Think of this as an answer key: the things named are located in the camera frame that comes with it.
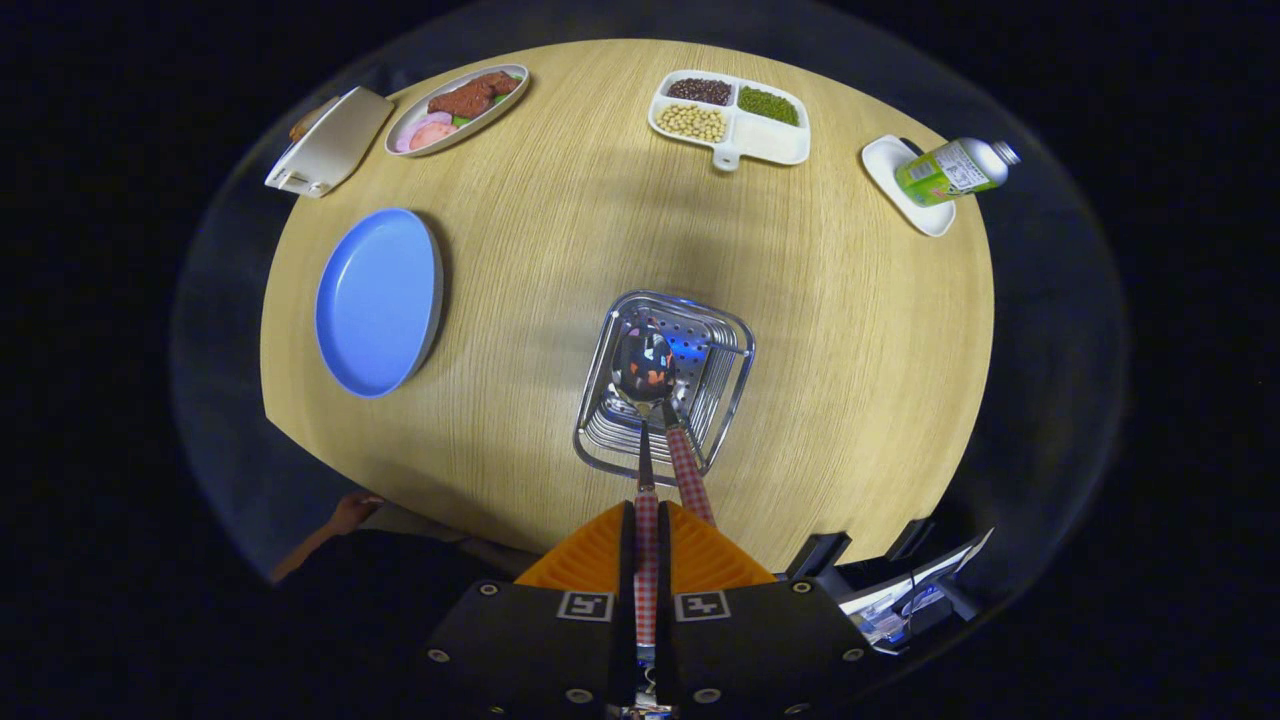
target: cable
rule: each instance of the cable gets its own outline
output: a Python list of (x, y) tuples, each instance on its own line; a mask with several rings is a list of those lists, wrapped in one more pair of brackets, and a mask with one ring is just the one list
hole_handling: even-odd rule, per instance
[(911, 570), (911, 589), (910, 589), (910, 594), (911, 594), (911, 600), (906, 601), (906, 606), (902, 607), (902, 610), (906, 610), (906, 618), (904, 618), (904, 623), (902, 623), (902, 641), (904, 642), (905, 641), (910, 641), (913, 637), (915, 637), (915, 635), (909, 634), (910, 630), (911, 630), (911, 618), (915, 615), (915, 601), (919, 597), (919, 596), (915, 594), (915, 570)]

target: wire basket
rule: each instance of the wire basket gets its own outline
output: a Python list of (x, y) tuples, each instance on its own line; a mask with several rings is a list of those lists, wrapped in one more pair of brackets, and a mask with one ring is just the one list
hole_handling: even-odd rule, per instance
[[(705, 475), (719, 454), (742, 397), (755, 359), (755, 336), (742, 320), (728, 313), (658, 292), (632, 291), (609, 307), (586, 374), (573, 430), (573, 450), (593, 468), (636, 477), (641, 418), (613, 389), (612, 361), (618, 338), (644, 322), (667, 336), (676, 355), (672, 406), (689, 428), (698, 469)], [(660, 418), (657, 411), (654, 415)], [(658, 418), (655, 421), (660, 428)], [(671, 468), (664, 433), (650, 433), (650, 451), (654, 462)], [(654, 480), (676, 486), (673, 471), (662, 474), (655, 468)]]

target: human hand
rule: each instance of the human hand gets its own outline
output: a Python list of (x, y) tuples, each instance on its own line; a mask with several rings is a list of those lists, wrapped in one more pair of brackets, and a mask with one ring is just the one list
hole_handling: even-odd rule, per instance
[(338, 507), (325, 527), (337, 536), (344, 536), (367, 520), (383, 502), (383, 498), (371, 492), (353, 492), (338, 501)]

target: spoon handle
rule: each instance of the spoon handle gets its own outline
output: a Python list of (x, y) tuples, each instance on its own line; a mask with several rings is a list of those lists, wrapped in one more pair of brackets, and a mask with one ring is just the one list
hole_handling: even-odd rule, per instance
[(640, 473), (636, 482), (636, 643), (653, 644), (658, 625), (658, 496), (649, 452), (649, 420), (640, 424)]
[(636, 487), (640, 491), (654, 492), (653, 484), (653, 452), (649, 450), (649, 419), (640, 421), (640, 473), (636, 475)]
[(703, 486), (703, 474), (698, 471), (698, 459), (689, 446), (689, 436), (680, 425), (667, 427), (667, 447), (671, 450), (671, 466), (676, 470), (676, 484), (680, 486), (680, 502), (691, 510), (708, 525), (716, 527), (712, 502)]

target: person's arm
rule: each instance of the person's arm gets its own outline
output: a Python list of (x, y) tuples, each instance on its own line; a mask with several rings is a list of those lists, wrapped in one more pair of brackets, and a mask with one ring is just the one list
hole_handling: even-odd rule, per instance
[(383, 503), (383, 498), (369, 492), (353, 492), (338, 501), (338, 507), (333, 511), (333, 518), (321, 525), (316, 532), (307, 536), (307, 539), (302, 541), (302, 544), (293, 548), (275, 570), (271, 570), (271, 583), (279, 583), (289, 573), (297, 570), (311, 557), (317, 547), (329, 541), (334, 536), (344, 536), (356, 528), (361, 523), (369, 519), (375, 510)]

